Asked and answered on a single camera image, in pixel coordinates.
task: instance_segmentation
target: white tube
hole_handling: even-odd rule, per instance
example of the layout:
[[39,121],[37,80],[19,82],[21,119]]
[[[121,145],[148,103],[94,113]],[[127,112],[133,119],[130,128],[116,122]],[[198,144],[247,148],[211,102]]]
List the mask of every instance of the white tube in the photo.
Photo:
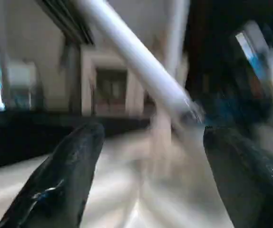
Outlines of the white tube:
[[190,111],[191,99],[105,0],[75,0],[117,47],[149,94],[172,118]]
[[[169,3],[170,17],[166,28],[166,43],[163,46],[165,58],[163,61],[167,72],[175,78],[182,57],[189,0],[169,0]],[[153,122],[152,144],[153,157],[150,165],[153,174],[167,177],[171,173],[173,157],[171,122],[167,113],[159,106]]]
[[167,72],[175,76],[183,50],[183,41],[187,25],[189,0],[170,0],[171,11],[167,27],[167,43],[164,66]]
[[7,32],[6,32],[6,9],[5,0],[0,0],[0,66],[1,66],[1,80],[2,80],[2,91],[0,90],[0,105],[9,104],[10,99],[10,85],[8,79],[8,54],[7,54]]

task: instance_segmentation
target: wall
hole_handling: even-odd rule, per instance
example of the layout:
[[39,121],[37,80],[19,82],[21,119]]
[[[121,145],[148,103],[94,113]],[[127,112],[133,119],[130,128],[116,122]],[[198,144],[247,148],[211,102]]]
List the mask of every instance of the wall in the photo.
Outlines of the wall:
[[34,0],[6,0],[10,58],[35,61],[44,87],[46,106],[66,108],[65,78],[59,74],[62,33]]
[[[124,21],[148,46],[166,21],[168,0],[109,0]],[[10,58],[35,61],[44,85],[48,108],[67,108],[65,78],[58,71],[62,33],[35,0],[4,0]],[[94,29],[98,46],[105,44]]]
[[192,0],[185,43],[190,59],[187,89],[192,96],[198,95],[204,74],[213,78],[214,90],[231,78],[224,70],[230,57],[224,53],[230,49],[229,36],[248,20],[266,23],[273,30],[273,0]]

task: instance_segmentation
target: white plastic rod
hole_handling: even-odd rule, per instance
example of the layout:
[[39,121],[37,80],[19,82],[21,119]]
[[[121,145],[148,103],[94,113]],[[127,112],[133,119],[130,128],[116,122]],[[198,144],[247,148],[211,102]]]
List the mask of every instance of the white plastic rod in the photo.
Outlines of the white plastic rod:
[[0,66],[1,66],[1,80],[2,80],[2,91],[0,90],[1,105],[8,105],[10,99],[10,88],[8,80],[8,54],[7,54],[7,31],[6,31],[6,9],[5,0],[0,0]]
[[[169,0],[170,15],[166,27],[166,43],[163,46],[164,66],[166,71],[176,78],[178,66],[182,58],[189,0]],[[171,121],[160,106],[157,107],[153,122],[152,168],[155,175],[170,174],[172,161]]]
[[167,27],[164,66],[170,75],[175,76],[182,58],[190,1],[169,0],[169,2],[171,11]]
[[136,71],[144,88],[172,118],[177,119],[190,111],[192,102],[189,95],[105,0],[75,1],[84,15],[111,39],[123,59]]

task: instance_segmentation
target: floor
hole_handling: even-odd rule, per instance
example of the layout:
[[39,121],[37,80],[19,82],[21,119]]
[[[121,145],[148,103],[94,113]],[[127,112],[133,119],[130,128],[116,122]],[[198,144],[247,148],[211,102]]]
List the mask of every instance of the floor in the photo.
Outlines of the floor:
[[[158,162],[168,166],[163,175],[153,169],[156,161],[151,159],[149,131],[106,141],[81,227],[233,228],[201,148],[201,138],[186,134],[187,150],[173,139],[172,159]],[[0,218],[44,159],[0,169]]]

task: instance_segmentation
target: white floor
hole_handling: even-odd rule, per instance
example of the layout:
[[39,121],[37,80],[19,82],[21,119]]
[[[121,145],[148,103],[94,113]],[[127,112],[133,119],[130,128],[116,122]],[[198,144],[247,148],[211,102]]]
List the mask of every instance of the white floor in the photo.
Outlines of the white floor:
[[[186,153],[173,140],[169,173],[160,179],[149,148],[148,132],[106,141],[81,227],[233,228],[204,151]],[[43,160],[0,169],[0,218]]]

